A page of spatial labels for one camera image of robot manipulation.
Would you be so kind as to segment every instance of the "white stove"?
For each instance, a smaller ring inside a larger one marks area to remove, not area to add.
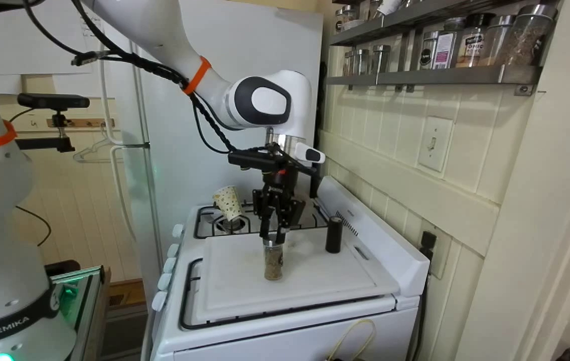
[[[325,252],[326,216],[343,220]],[[333,179],[285,239],[282,278],[265,281],[259,220],[191,214],[152,301],[155,361],[405,360],[427,260]]]

